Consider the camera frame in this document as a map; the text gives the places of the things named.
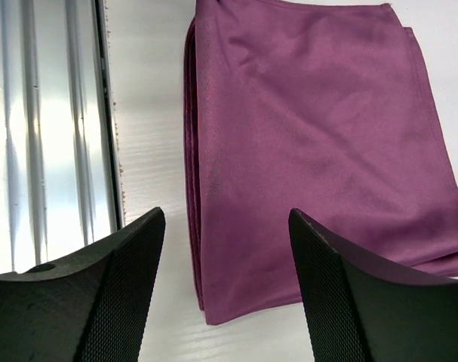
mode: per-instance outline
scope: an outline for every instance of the silver metal bar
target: silver metal bar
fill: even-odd
[[[0,273],[116,228],[93,3],[0,0]]]

